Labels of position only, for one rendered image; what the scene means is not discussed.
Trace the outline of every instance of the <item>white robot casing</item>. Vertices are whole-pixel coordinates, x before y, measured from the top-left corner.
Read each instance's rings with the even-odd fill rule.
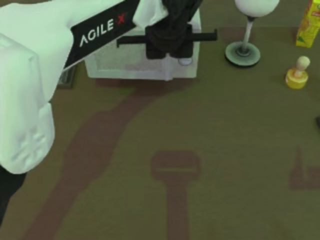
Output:
[[[74,39],[71,27],[122,0],[54,0],[0,8],[0,165],[13,174],[36,167],[55,138],[49,101]],[[139,27],[166,17],[161,0],[140,0]]]

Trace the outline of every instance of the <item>yellow carton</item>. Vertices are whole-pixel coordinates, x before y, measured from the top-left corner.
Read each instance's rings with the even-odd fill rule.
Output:
[[[320,0],[309,0],[298,29],[295,45],[311,48],[320,29]]]

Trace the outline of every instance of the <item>white ball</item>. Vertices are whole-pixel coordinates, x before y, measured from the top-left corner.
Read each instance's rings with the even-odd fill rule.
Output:
[[[236,7],[243,14],[260,18],[272,13],[280,0],[234,0]]]

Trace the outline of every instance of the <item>robotic arm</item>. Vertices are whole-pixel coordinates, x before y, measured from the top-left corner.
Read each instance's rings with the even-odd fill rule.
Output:
[[[161,0],[53,0],[1,7],[0,165],[23,174],[47,156],[55,138],[49,101],[64,70],[136,25],[151,26],[167,15]]]

